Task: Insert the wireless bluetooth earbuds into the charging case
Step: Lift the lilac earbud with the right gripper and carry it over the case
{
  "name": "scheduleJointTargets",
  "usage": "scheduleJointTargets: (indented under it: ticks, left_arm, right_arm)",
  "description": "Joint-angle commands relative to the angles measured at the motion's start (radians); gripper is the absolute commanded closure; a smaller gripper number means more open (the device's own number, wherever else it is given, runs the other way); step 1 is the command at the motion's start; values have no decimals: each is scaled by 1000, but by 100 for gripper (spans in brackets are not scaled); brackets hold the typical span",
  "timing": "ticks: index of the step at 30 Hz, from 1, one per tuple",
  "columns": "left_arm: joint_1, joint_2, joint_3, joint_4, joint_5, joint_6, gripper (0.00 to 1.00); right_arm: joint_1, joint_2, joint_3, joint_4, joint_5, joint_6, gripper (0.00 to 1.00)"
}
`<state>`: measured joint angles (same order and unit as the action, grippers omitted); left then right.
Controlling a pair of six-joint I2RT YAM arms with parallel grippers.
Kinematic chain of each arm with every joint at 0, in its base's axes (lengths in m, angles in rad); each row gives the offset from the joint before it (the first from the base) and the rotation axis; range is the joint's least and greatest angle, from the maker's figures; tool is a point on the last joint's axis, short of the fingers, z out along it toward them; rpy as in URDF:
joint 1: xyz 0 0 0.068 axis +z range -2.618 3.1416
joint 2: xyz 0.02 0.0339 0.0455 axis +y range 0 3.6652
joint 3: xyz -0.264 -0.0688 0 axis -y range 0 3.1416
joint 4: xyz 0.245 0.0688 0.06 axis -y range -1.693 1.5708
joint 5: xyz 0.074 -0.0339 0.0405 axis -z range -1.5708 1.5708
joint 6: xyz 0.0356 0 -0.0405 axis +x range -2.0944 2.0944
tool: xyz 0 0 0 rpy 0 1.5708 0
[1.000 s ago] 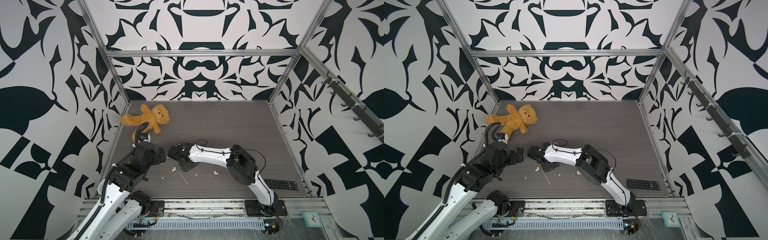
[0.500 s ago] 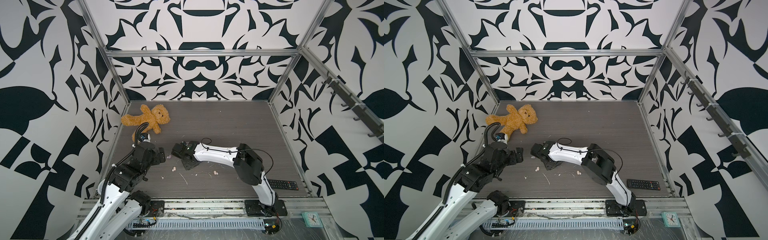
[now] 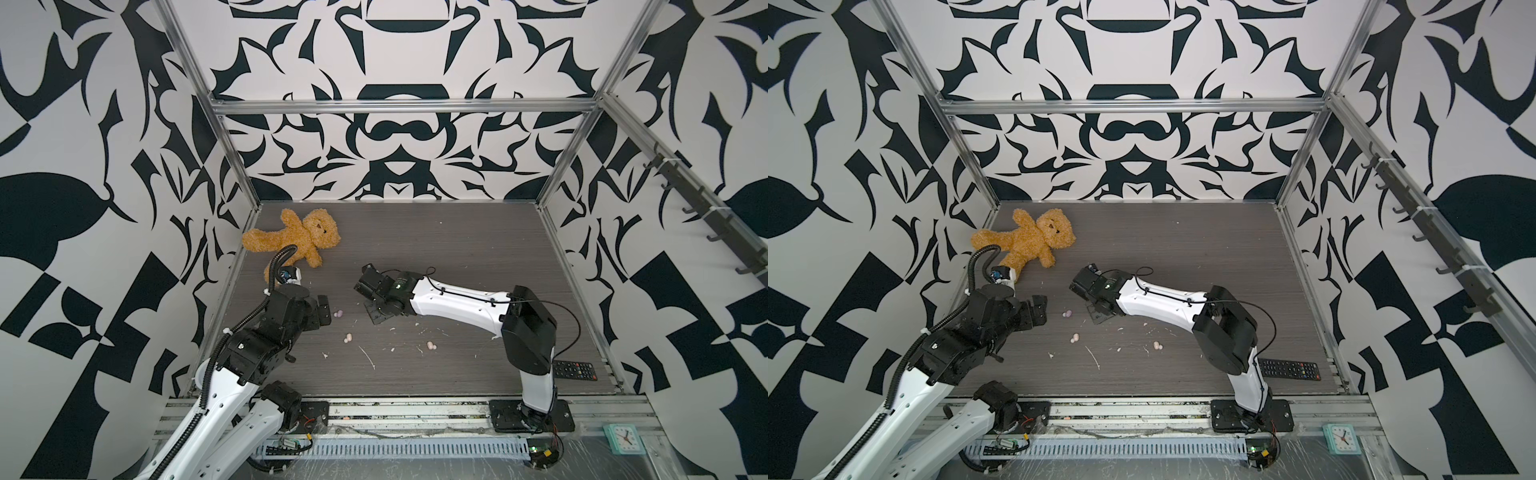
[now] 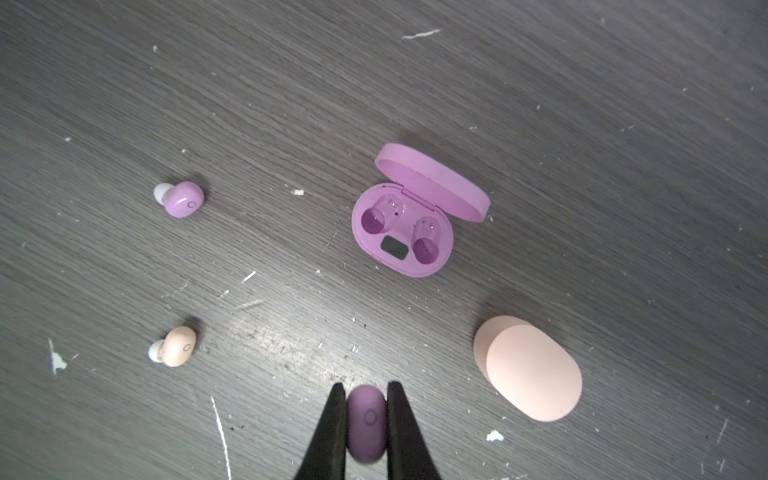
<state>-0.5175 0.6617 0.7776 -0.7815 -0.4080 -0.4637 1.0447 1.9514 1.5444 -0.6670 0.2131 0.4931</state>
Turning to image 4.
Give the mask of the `purple earbud charging case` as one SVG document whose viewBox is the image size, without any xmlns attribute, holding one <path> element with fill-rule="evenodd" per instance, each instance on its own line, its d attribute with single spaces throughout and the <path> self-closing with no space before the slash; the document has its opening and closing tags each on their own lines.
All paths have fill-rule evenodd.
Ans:
<svg viewBox="0 0 768 480">
<path fill-rule="evenodd" d="M 409 277 L 439 271 L 454 246 L 449 217 L 482 222 L 489 196 L 477 185 L 406 145 L 388 143 L 375 159 L 387 183 L 366 190 L 351 217 L 361 249 Z"/>
</svg>

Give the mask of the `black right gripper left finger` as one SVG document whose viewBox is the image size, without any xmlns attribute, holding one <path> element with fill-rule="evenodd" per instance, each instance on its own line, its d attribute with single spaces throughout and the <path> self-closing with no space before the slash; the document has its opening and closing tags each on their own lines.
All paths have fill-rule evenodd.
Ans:
<svg viewBox="0 0 768 480">
<path fill-rule="evenodd" d="M 347 442 L 346 392 L 335 383 L 295 480 L 344 480 Z"/>
</svg>

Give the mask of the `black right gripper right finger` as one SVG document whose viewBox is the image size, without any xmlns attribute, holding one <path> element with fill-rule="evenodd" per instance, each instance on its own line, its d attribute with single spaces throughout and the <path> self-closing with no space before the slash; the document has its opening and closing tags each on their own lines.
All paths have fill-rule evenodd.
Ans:
<svg viewBox="0 0 768 480">
<path fill-rule="evenodd" d="M 441 480 L 402 384 L 387 386 L 389 480 Z"/>
</svg>

